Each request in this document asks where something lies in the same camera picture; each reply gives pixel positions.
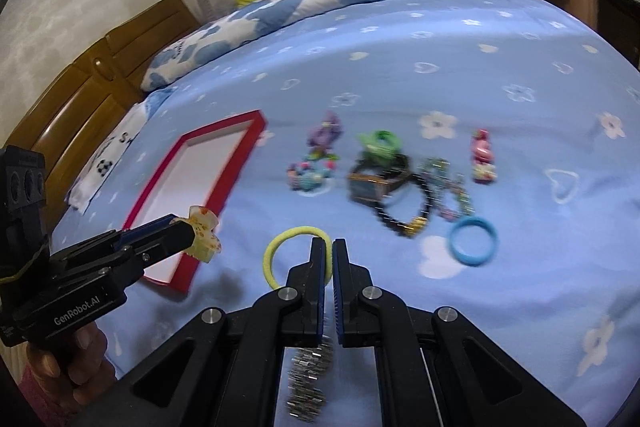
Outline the left hand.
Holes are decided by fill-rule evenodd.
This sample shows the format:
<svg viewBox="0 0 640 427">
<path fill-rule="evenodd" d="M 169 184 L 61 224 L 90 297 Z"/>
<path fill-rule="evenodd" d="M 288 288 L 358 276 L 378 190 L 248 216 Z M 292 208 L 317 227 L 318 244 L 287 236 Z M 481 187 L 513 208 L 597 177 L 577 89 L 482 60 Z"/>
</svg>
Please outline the left hand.
<svg viewBox="0 0 640 427">
<path fill-rule="evenodd" d="M 90 323 L 54 353 L 26 345 L 27 366 L 39 388 L 65 412 L 78 412 L 117 381 L 105 358 L 107 339 Z"/>
</svg>

